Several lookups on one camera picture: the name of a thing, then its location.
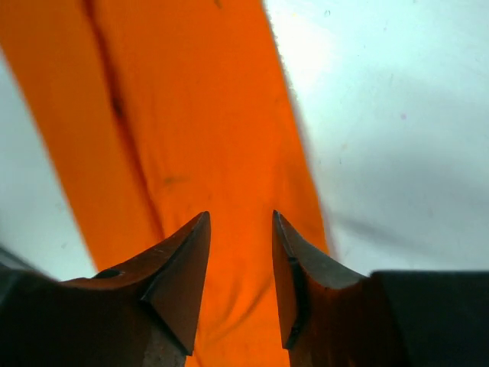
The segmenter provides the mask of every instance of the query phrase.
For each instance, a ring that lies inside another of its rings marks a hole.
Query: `orange fabric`
[[[92,140],[109,139],[114,145],[117,142],[120,155],[107,158],[106,163],[131,173],[119,175],[118,180],[124,185],[130,181],[133,187],[124,190],[133,199],[140,198],[138,210],[144,214],[138,223],[151,222],[150,214],[156,212],[165,233],[172,233],[199,211],[211,213],[211,252],[199,330],[194,357],[187,365],[288,365],[287,353],[280,347],[274,290],[272,210],[281,211],[309,241],[323,248],[325,243],[316,194],[260,2],[100,0],[92,3],[90,17],[81,6],[70,13],[59,10],[60,4],[69,3],[30,2],[36,9],[25,6],[11,10],[9,17],[2,14],[6,19],[0,26],[0,41],[97,263],[111,263],[114,254],[101,250],[104,244],[86,234],[99,226],[94,220],[80,220],[93,208],[75,203],[87,198],[87,191],[99,190],[96,185],[110,187],[116,182],[102,182],[108,179],[106,174],[96,179],[103,164],[95,155],[74,172],[70,159],[75,156],[69,157],[64,149],[82,141],[78,149],[88,157]],[[46,8],[51,11],[39,13]],[[47,17],[47,13],[56,13],[57,22],[43,19],[43,27],[33,31],[22,19],[26,12],[33,17],[28,22],[39,23],[37,17]],[[82,28],[83,34],[56,36],[57,41],[43,50],[51,43],[46,38],[60,31],[60,23],[66,30]],[[98,60],[94,36],[86,30],[88,23],[103,49]],[[16,31],[23,36],[14,35]],[[37,52],[25,47],[26,38],[41,44]],[[27,50],[20,50],[20,45]],[[60,63],[61,49],[63,54],[76,55],[73,63]],[[57,70],[32,70],[36,61],[30,57],[36,54],[42,63],[56,64]],[[87,58],[90,63],[86,66],[85,60],[75,62],[76,58]],[[101,62],[111,70],[112,79],[105,82],[110,84],[112,98],[119,99],[118,114],[131,145],[123,145],[113,127],[108,87],[100,80]],[[50,75],[39,79],[40,71],[60,74],[66,83],[47,96],[43,91],[51,85]],[[74,106],[67,96],[81,88],[80,83],[84,89],[77,96],[83,104],[98,103],[90,112]],[[62,115],[58,105],[63,106]],[[89,119],[97,123],[87,124]],[[131,160],[121,158],[131,149],[139,171],[132,168]],[[90,185],[72,182],[92,169],[96,173]],[[141,172],[139,180],[134,178],[137,172]],[[141,182],[146,184],[148,203],[143,200]],[[113,213],[113,201],[126,201],[126,196],[119,188],[114,193],[107,190],[97,203],[98,210]],[[131,213],[116,213],[114,223],[126,226],[126,214],[132,217]],[[155,235],[150,227],[131,226],[134,238]],[[125,253],[139,251],[134,243],[124,242],[122,247]]]

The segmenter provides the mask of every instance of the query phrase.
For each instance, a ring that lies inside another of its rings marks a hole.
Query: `dark object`
[[[299,366],[489,363],[489,273],[379,271],[310,245],[279,213],[273,259],[283,347]]]
[[[0,365],[182,366],[193,351],[209,256],[201,213],[93,279],[0,269]]]

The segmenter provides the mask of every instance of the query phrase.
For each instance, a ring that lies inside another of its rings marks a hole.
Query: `orange cloth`
[[[325,240],[260,2],[4,0],[0,42],[97,265],[210,211],[187,365],[288,365],[272,210]]]

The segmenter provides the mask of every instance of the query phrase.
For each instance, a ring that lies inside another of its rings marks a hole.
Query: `white surface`
[[[333,255],[489,268],[489,2],[264,4]]]
[[[0,245],[66,280],[96,272],[0,51]]]

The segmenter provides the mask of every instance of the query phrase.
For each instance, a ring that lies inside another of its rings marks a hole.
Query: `orange towel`
[[[4,0],[0,42],[96,264],[210,211],[187,365],[288,365],[272,210],[325,240],[260,2]]]

